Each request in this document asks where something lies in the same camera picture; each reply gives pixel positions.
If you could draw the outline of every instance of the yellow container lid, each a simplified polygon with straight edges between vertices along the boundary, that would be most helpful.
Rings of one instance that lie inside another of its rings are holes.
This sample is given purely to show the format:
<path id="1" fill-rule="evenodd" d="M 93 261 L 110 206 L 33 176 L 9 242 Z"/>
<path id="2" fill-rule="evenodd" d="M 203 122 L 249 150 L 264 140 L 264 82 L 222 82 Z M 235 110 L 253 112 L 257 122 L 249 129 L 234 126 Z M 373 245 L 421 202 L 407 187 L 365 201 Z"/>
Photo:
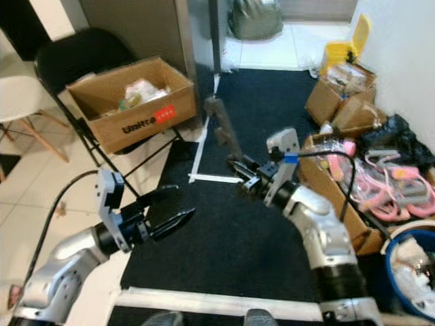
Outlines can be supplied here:
<path id="1" fill-rule="evenodd" d="M 365 15 L 361 15 L 352 36 L 352 45 L 355 50 L 354 56 L 360 56 L 364 51 L 369 33 L 370 23 Z"/>

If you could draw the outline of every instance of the black mat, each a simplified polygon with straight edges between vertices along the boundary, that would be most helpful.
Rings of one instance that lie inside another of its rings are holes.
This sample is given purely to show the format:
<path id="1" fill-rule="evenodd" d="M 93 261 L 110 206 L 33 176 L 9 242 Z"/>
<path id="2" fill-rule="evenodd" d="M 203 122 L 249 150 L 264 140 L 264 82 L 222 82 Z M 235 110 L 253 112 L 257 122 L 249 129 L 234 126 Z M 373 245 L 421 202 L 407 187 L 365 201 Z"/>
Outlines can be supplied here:
<path id="1" fill-rule="evenodd" d="M 0 154 L 0 166 L 6 177 L 12 172 L 12 169 L 17 165 L 20 159 L 21 156 L 18 155 Z"/>
<path id="2" fill-rule="evenodd" d="M 140 326 L 160 310 L 115 306 L 107 326 Z M 184 312 L 185 326 L 242 326 L 243 317 Z M 323 323 L 308 321 L 278 321 L 279 326 L 320 326 Z"/>
<path id="3" fill-rule="evenodd" d="M 151 208 L 148 218 L 159 223 L 192 206 L 196 215 L 161 242 L 135 247 L 122 288 L 315 301 L 317 293 L 296 228 L 262 202 L 238 198 L 233 184 L 189 185 L 192 162 L 180 160 L 179 153 L 176 142 L 160 185 L 177 183 L 182 195 Z"/>
<path id="4" fill-rule="evenodd" d="M 225 104 L 244 153 L 265 162 L 266 139 L 288 126 L 296 128 L 302 145 L 318 129 L 305 110 L 315 82 L 307 71 L 241 69 L 221 76 L 217 97 Z M 222 159 L 229 148 L 219 147 L 212 133 L 216 124 L 213 118 L 198 172 L 230 175 Z"/>

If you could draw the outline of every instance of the white floor strip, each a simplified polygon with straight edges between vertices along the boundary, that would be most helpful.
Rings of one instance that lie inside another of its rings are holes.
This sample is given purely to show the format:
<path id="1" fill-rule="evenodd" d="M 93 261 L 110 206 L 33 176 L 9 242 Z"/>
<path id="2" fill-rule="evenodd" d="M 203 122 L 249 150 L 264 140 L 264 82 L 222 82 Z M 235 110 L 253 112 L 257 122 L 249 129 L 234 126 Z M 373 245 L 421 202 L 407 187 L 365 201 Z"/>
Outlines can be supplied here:
<path id="1" fill-rule="evenodd" d="M 214 75 L 215 85 L 214 85 L 214 91 L 213 94 L 216 95 L 218 92 L 219 82 L 220 82 L 220 75 L 218 73 L 215 73 Z"/>
<path id="2" fill-rule="evenodd" d="M 269 311 L 276 319 L 289 321 L 322 321 L 319 306 L 311 302 L 269 300 L 254 297 L 231 297 L 206 293 L 140 289 L 131 287 L 121 292 L 116 305 L 165 309 L 200 314 L 244 316 L 249 309 Z"/>
<path id="3" fill-rule="evenodd" d="M 189 177 L 194 180 L 214 181 L 214 182 L 226 182 L 226 183 L 239 183 L 243 182 L 242 179 L 237 177 L 225 177 L 224 175 L 194 175 L 189 173 Z"/>
<path id="4" fill-rule="evenodd" d="M 195 159 L 193 161 L 192 165 L 192 171 L 190 171 L 190 178 L 189 183 L 195 182 L 195 178 L 192 177 L 192 175 L 198 174 L 199 164 L 201 163 L 201 158 L 203 156 L 203 150 L 204 150 L 204 143 L 205 139 L 207 138 L 207 132 L 208 132 L 208 126 L 209 126 L 210 117 L 207 116 L 207 119 L 205 120 L 204 126 L 203 126 L 203 132 L 201 133 L 201 136 L 198 140 L 198 149 L 196 150 Z"/>

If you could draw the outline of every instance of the cardboard box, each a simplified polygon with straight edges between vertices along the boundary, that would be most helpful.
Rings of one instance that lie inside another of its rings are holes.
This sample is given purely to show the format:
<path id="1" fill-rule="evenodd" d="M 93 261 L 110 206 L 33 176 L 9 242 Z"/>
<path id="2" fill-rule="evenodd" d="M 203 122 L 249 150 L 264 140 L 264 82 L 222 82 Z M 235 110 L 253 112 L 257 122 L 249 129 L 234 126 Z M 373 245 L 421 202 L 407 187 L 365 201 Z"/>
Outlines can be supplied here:
<path id="1" fill-rule="evenodd" d="M 140 78 L 171 93 L 118 110 L 125 87 Z M 86 123 L 107 153 L 119 151 L 196 115 L 193 83 L 160 58 L 120 67 L 67 87 Z"/>
<path id="2" fill-rule="evenodd" d="M 359 128 L 357 131 L 353 129 L 344 131 L 342 133 L 343 138 L 356 137 L 359 134 L 369 131 L 369 128 Z M 309 136 L 304 142 L 304 148 L 310 148 L 313 144 L 323 141 L 330 135 L 314 134 Z M 298 176 L 300 182 L 307 185 L 318 194 L 324 196 L 331 201 L 336 214 L 341 212 L 343 203 L 345 201 L 345 195 L 341 191 L 338 184 L 333 181 L 329 173 L 322 170 L 314 161 L 309 158 L 301 158 L 299 164 Z M 349 233 L 353 248 L 357 255 L 368 255 L 378 253 L 381 250 L 383 243 L 385 242 L 380 231 L 374 229 L 364 223 L 359 213 L 352 207 L 347 206 L 344 223 Z M 393 232 L 397 227 L 390 227 L 388 230 Z"/>
<path id="3" fill-rule="evenodd" d="M 374 103 L 376 96 L 376 76 L 370 71 L 356 66 L 366 76 L 366 91 L 350 96 L 362 101 Z M 320 126 L 326 121 L 332 121 L 338 109 L 345 104 L 341 90 L 332 85 L 325 77 L 320 78 L 305 105 L 311 117 Z"/>
<path id="4" fill-rule="evenodd" d="M 364 126 L 381 126 L 387 121 L 387 116 L 374 105 L 352 96 L 338 110 L 332 125 L 339 130 Z"/>

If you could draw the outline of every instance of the black plastic bag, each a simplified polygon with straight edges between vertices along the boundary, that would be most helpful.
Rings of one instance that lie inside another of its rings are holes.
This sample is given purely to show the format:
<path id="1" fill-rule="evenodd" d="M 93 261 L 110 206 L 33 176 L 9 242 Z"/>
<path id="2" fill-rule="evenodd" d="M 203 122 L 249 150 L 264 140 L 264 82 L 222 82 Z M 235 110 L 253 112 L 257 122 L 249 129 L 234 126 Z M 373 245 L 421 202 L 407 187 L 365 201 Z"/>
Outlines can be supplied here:
<path id="1" fill-rule="evenodd" d="M 392 162 L 417 166 L 421 172 L 435 163 L 432 152 L 417 140 L 415 133 L 409 129 L 408 122 L 398 114 L 389 117 L 380 129 L 360 136 L 358 145 L 363 155 L 369 149 L 397 149 L 400 158 Z"/>

